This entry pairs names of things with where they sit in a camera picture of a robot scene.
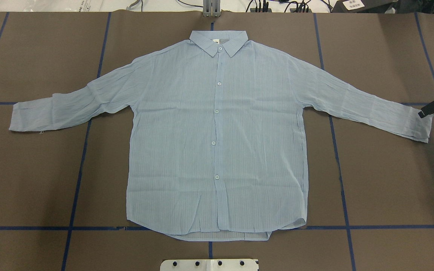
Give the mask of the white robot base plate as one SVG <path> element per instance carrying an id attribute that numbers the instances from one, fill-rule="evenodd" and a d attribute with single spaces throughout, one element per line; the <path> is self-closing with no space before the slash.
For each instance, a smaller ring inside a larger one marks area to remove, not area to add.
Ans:
<path id="1" fill-rule="evenodd" d="M 174 259 L 165 260 L 160 271 L 259 271 L 257 259 Z"/>

